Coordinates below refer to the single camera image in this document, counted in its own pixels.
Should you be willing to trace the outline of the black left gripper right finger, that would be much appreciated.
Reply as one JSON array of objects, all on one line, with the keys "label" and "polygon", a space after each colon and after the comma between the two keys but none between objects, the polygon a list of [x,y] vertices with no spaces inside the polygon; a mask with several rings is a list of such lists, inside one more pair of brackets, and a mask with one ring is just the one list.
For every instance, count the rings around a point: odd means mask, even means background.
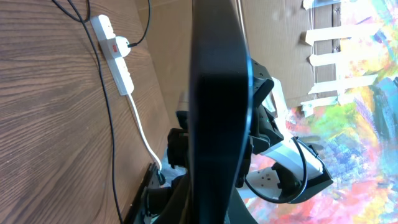
[{"label": "black left gripper right finger", "polygon": [[249,210],[246,208],[237,189],[233,189],[232,191],[229,207],[225,216],[225,223],[257,224],[257,221],[252,217]]}]

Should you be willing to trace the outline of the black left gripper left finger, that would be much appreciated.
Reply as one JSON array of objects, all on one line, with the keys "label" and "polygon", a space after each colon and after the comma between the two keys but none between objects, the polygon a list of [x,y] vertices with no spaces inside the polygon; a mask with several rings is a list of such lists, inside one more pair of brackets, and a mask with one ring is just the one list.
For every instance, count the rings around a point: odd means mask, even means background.
[{"label": "black left gripper left finger", "polygon": [[172,181],[172,194],[165,208],[155,220],[155,224],[180,223],[182,211],[185,208],[185,202],[187,199],[189,186],[190,182],[187,175],[178,176]]}]

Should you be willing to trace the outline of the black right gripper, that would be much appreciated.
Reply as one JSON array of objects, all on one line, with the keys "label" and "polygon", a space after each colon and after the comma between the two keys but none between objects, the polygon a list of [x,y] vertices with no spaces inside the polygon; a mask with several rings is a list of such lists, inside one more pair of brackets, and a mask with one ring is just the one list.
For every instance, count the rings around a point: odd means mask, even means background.
[{"label": "black right gripper", "polygon": [[177,111],[180,128],[172,128],[167,136],[167,158],[169,165],[186,167],[188,151],[188,111]]}]

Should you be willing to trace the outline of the blue Galaxy smartphone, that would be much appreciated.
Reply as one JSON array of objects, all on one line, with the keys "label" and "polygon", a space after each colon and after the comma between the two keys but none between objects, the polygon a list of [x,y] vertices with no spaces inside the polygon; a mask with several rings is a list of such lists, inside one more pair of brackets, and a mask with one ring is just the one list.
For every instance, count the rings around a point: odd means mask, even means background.
[{"label": "blue Galaxy smartphone", "polygon": [[193,2],[190,223],[223,223],[248,140],[251,59],[231,1]]}]

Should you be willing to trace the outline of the white power strip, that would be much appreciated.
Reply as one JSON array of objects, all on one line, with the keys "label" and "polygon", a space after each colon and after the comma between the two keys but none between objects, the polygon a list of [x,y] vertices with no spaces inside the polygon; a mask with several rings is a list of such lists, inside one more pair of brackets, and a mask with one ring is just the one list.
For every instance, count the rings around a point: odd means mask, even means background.
[{"label": "white power strip", "polygon": [[116,36],[108,16],[101,14],[92,17],[90,22],[119,94],[131,95],[134,84],[124,59],[131,52],[129,41],[123,36]]}]

